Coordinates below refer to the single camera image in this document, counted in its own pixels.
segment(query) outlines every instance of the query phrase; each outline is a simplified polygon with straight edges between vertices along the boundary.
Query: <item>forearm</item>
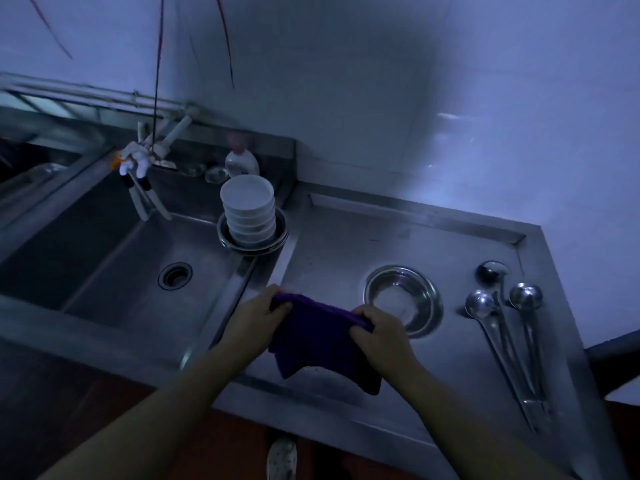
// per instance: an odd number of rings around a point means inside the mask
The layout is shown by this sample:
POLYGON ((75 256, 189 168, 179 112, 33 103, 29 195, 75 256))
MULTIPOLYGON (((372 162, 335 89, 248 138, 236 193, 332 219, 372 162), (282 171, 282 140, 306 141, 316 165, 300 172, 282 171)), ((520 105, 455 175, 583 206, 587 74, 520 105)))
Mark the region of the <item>forearm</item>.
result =
POLYGON ((516 438, 491 428, 428 371, 419 368, 407 377, 398 390, 462 480, 568 478, 516 438))
POLYGON ((211 407, 213 400, 247 365, 219 344, 100 433, 64 457, 42 479, 155 478, 211 407))

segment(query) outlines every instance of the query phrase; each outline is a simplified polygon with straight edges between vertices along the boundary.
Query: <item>stack of white bowls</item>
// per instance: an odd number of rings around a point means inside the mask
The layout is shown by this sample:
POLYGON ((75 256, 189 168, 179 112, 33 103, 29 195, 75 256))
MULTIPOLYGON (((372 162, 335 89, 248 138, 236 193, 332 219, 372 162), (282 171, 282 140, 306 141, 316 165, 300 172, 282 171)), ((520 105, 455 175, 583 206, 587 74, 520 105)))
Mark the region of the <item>stack of white bowls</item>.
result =
POLYGON ((246 249, 267 246, 276 233, 273 186, 258 175, 238 175, 220 189, 229 233, 246 249))

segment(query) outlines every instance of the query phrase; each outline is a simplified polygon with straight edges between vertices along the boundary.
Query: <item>purple cloth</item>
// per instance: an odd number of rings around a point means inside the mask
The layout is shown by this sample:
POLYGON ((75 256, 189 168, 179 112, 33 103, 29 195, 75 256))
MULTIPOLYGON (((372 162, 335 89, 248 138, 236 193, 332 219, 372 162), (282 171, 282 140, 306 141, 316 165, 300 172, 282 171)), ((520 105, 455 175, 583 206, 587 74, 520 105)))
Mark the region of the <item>purple cloth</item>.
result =
POLYGON ((351 379, 368 394, 380 392, 380 374, 349 336, 353 325, 372 331, 369 320, 300 294, 277 294, 271 309, 287 301, 292 302, 293 309, 269 345, 284 379, 303 367, 323 367, 351 379))

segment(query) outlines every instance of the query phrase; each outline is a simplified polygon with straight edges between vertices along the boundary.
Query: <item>soap bottle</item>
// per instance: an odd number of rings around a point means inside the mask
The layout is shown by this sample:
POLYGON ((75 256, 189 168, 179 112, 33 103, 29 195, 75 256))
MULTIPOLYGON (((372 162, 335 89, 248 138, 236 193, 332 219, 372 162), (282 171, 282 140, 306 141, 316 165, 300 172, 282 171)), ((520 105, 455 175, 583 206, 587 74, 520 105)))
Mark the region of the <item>soap bottle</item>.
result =
POLYGON ((225 158, 225 168, 230 177, 238 175, 260 175, 258 160, 252 152, 246 149, 246 138, 239 133, 230 133, 228 136, 231 152, 225 158))

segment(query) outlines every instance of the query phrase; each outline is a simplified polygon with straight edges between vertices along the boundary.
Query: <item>wall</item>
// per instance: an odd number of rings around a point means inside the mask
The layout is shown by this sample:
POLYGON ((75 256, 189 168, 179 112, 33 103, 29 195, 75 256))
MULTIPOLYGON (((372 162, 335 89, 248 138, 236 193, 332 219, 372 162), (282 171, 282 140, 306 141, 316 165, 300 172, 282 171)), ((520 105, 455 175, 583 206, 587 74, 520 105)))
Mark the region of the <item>wall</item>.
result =
MULTIPOLYGON (((215 0, 166 0, 163 96, 302 180, 540 224, 585 345, 640 327, 640 0, 222 1, 236 88, 215 0)), ((153 92, 159 0, 38 2, 73 59, 2 0, 0 70, 153 92)))

